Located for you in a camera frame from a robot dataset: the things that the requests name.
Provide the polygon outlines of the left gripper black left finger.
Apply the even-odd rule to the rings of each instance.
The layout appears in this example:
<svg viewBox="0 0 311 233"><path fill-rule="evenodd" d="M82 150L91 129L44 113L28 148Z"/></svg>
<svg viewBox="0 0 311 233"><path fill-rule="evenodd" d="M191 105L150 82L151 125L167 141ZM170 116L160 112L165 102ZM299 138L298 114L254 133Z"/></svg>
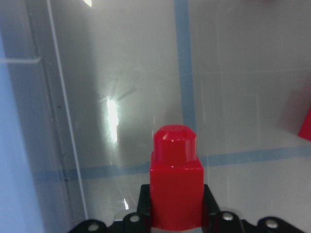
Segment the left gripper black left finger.
<svg viewBox="0 0 311 233"><path fill-rule="evenodd" d="M143 184L140 188L138 207L135 212L127 214L122 220L116 220L110 226L102 221L88 219L70 230L71 233L149 233L151 231L150 186Z"/></svg>

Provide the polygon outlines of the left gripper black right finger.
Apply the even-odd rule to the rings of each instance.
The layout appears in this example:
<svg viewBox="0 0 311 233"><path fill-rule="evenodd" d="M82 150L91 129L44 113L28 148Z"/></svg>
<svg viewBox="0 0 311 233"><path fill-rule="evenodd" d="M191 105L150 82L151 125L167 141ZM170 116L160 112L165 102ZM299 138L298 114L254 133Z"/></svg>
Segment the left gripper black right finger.
<svg viewBox="0 0 311 233"><path fill-rule="evenodd" d="M204 233L303 233L293 224L276 216L267 216L252 224L236 213L221 210L209 186L204 185L203 199Z"/></svg>

